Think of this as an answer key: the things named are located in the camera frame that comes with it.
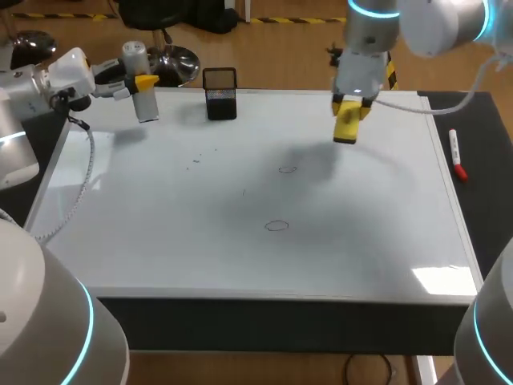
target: white cable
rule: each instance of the white cable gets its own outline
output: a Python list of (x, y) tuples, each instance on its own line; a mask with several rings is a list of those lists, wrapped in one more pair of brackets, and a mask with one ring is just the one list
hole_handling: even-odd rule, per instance
[[(503, 2), (501, 7), (499, 8), (499, 12), (497, 14), (503, 13), (506, 3), (507, 3), (506, 1)], [(451, 114), (453, 112), (462, 110), (464, 107), (466, 107), (468, 105), (468, 103), (471, 102), (472, 98), (475, 95), (475, 92), (478, 90), (479, 86), (481, 85), (481, 82), (483, 81), (483, 77), (486, 73), (488, 66), (490, 66), (490, 64), (492, 64), (493, 62), (500, 62), (499, 66), (497, 67), (497, 72), (499, 72), (506, 66), (506, 64), (513, 61), (513, 58), (510, 55), (501, 53), (499, 51), (499, 48), (497, 47), (497, 35), (498, 35), (498, 29), (499, 29), (498, 25), (499, 25), (499, 22), (495, 21), (494, 28), (493, 28), (493, 34), (492, 34), (492, 40), (491, 40), (495, 54), (481, 65), (481, 67), (478, 70), (477, 75), (475, 76), (475, 81), (474, 81), (474, 84), (472, 84), (471, 89), (465, 95), (463, 100), (461, 102), (459, 102), (459, 104), (457, 104), (456, 106), (451, 107), (451, 108), (443, 108), (440, 110), (419, 110), (417, 108), (403, 107), (403, 106), (400, 106), (397, 104), (384, 102), (380, 99), (376, 99), (374, 102), (382, 104), (383, 106), (396, 108), (398, 110), (413, 112), (415, 114), (424, 114), (424, 115), (446, 115), (446, 114)]]
[(13, 219), (11, 215), (9, 215), (6, 211), (0, 209), (0, 219), (3, 219), (5, 221), (8, 221), (12, 223), (13, 225), (18, 225), (16, 221)]
[[(68, 212), (64, 219), (53, 230), (43, 235), (32, 235), (32, 237), (39, 243), (47, 243), (52, 237), (54, 237), (59, 231), (61, 231), (64, 228), (64, 226), (66, 226), (67, 223), (71, 220), (71, 218), (75, 215), (75, 213), (79, 209), (80, 204), (82, 203), (83, 196), (87, 191), (87, 186), (89, 185), (89, 180), (91, 179), (91, 175), (93, 173), (93, 165), (95, 164), (95, 138), (93, 137), (91, 130), (87, 130), (86, 133), (89, 137), (91, 153), (89, 155), (89, 165), (87, 166), (86, 177), (84, 178), (82, 186), (80, 187), (79, 195), (75, 200), (73, 208)], [(16, 223), (16, 221), (13, 219), (13, 217), (2, 209), (0, 209), (0, 218), (9, 221), (14, 225), (18, 225), (18, 223)]]
[(374, 102), (382, 104), (383, 106), (396, 108), (398, 110), (407, 111), (407, 112), (413, 112), (415, 114), (424, 114), (424, 115), (446, 115), (451, 114), (453, 112), (457, 112), (459, 110), (462, 110), (464, 107), (467, 106), (468, 103), (471, 102), (472, 98), (474, 97), (475, 92), (478, 90), (479, 85), (481, 84), (483, 77), (486, 73), (486, 70), (490, 64), (493, 62), (498, 62), (504, 60), (504, 57), (502, 55), (493, 55), (490, 57), (486, 62), (484, 62), (481, 67), (479, 68), (478, 74), (475, 77), (474, 84), (472, 85), (472, 88), (469, 90), (469, 92), (465, 95), (463, 100), (459, 102), (458, 105), (451, 107), (451, 108), (443, 108), (441, 110), (420, 110), (417, 108), (410, 108), (410, 107), (403, 107), (397, 104), (385, 102), (380, 99), (376, 99)]

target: yellow and black tape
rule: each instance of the yellow and black tape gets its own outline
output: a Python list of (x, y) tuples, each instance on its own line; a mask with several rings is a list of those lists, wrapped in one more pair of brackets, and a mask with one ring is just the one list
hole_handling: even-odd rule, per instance
[[(36, 14), (36, 13), (21, 13), (16, 12), (13, 14), (16, 18), (25, 19), (63, 19), (63, 18), (81, 18), (90, 19), (93, 21), (101, 21), (106, 19), (118, 18), (115, 14)], [(332, 22), (345, 22), (346, 18), (252, 18), (253, 24), (326, 24)], [(390, 90), (398, 89), (397, 75), (395, 72), (394, 63), (388, 53), (388, 63), (386, 66), (386, 77)]]
[[(118, 18), (115, 14), (36, 14), (16, 12), (13, 14), (16, 18), (89, 18), (93, 20), (104, 20), (109, 18)], [(330, 22), (345, 22), (345, 18), (252, 18), (254, 24), (326, 24)]]
[(398, 90), (398, 76), (395, 72), (394, 62), (392, 61), (392, 56), (390, 56), (390, 52), (388, 52), (388, 60), (386, 64), (386, 78), (388, 79), (388, 86), (390, 90)]
[(252, 18), (253, 24), (326, 24), (329, 22), (345, 22), (345, 18)]
[(59, 19), (59, 18), (89, 18), (93, 21), (105, 20), (108, 18), (117, 18), (115, 14), (34, 14), (34, 13), (14, 13), (16, 18), (31, 18), (31, 19)]

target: black office chair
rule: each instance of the black office chair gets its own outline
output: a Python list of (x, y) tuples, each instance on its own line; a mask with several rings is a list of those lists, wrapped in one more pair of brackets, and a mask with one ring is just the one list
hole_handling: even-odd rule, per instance
[(39, 64), (51, 58), (57, 49), (57, 42), (47, 32), (41, 30), (22, 30), (18, 32), (10, 8), (23, 0), (0, 0), (0, 15), (6, 27), (13, 54), (10, 69), (20, 68), (28, 64)]
[(154, 47), (148, 49), (151, 72), (160, 87), (181, 87), (200, 73), (200, 60), (187, 48), (172, 44), (165, 30), (182, 22), (191, 0), (119, 0), (119, 17), (125, 26), (153, 32)]

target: black mesh pen holder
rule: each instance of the black mesh pen holder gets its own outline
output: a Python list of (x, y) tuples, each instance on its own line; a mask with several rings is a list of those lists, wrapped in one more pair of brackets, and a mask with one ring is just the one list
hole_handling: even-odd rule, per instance
[(209, 120), (233, 120), (237, 117), (235, 68), (205, 68), (203, 89)]

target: drawn circle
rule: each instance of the drawn circle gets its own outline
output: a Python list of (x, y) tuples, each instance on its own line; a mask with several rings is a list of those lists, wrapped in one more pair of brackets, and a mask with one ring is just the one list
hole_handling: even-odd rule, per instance
[(294, 172), (297, 170), (297, 167), (291, 167), (291, 166), (284, 166), (284, 167), (280, 167), (278, 169), (279, 172), (281, 172), (282, 174), (290, 174), (291, 172)]
[(270, 221), (265, 225), (268, 231), (282, 231), (289, 228), (289, 224), (285, 221)]

